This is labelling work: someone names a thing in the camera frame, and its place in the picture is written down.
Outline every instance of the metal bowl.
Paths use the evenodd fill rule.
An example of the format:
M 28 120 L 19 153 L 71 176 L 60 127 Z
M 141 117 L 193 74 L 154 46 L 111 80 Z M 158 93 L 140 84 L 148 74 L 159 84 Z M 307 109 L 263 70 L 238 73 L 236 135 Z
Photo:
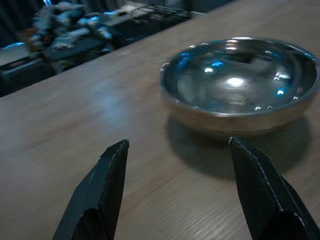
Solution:
M 252 136 L 299 118 L 319 86 L 319 62 L 274 39 L 236 37 L 192 45 L 160 70 L 172 114 L 218 137 Z

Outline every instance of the wood grain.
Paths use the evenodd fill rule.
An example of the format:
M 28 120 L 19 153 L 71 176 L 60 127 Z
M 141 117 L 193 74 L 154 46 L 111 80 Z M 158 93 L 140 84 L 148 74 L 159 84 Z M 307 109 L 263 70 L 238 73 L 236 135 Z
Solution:
M 157 77 L 179 50 L 260 36 L 320 55 L 320 2 L 242 0 L 0 99 L 0 239 L 50 240 L 107 146 L 130 140 L 117 240 L 251 239 L 227 146 L 191 135 Z M 320 224 L 319 97 L 305 117 L 253 140 Z

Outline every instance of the pile of items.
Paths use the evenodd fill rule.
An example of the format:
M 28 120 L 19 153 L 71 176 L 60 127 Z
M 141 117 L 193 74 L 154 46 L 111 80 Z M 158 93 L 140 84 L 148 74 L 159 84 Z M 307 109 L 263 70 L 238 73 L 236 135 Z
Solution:
M 37 33 L 31 37 L 33 45 L 40 48 L 60 50 L 73 48 L 75 42 L 85 36 L 109 42 L 112 35 L 107 26 L 99 22 L 99 13 L 86 15 L 84 5 L 60 2 L 45 6 L 33 19 Z

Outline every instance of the wooden table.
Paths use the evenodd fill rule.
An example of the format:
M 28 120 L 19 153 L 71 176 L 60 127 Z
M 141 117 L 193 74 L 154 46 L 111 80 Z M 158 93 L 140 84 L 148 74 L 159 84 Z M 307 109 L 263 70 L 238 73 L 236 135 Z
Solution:
M 276 38 L 320 55 L 318 0 L 241 0 L 0 99 L 0 239 L 50 240 L 107 146 L 130 140 L 117 240 L 248 240 L 229 148 L 163 106 L 161 63 L 194 43 Z M 320 224 L 320 98 L 253 143 Z

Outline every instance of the table surface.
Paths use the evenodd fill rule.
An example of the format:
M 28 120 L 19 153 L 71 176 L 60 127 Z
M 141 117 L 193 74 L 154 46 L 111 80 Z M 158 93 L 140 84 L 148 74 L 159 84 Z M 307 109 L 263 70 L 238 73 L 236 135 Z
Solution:
M 191 135 L 161 101 L 161 63 L 195 43 L 280 39 L 320 55 L 320 1 L 241 0 L 0 99 L 0 239 L 50 240 L 107 146 L 130 140 L 117 240 L 251 239 L 225 145 Z M 253 144 L 320 224 L 319 97 Z

